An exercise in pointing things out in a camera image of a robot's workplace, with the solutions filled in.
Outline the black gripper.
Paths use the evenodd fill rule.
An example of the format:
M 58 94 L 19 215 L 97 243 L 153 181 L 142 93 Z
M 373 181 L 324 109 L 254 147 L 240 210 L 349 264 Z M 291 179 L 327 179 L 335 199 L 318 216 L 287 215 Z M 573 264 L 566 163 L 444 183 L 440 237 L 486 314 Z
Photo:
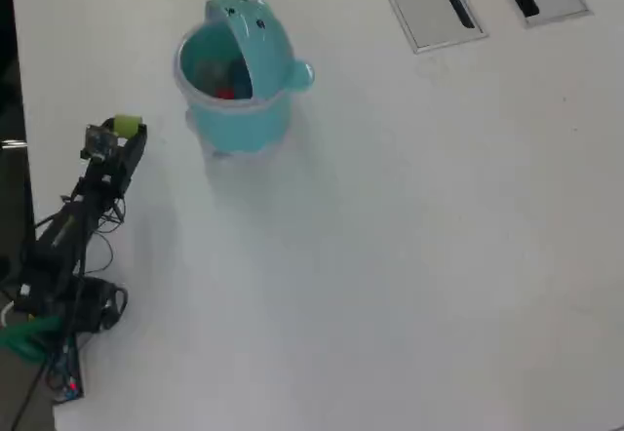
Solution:
M 101 126 L 114 132 L 115 118 L 106 119 Z M 112 155 L 105 158 L 92 155 L 85 172 L 88 185 L 97 188 L 109 198 L 124 198 L 143 155 L 146 141 L 147 126 L 139 124 L 136 133 L 124 146 L 118 146 Z

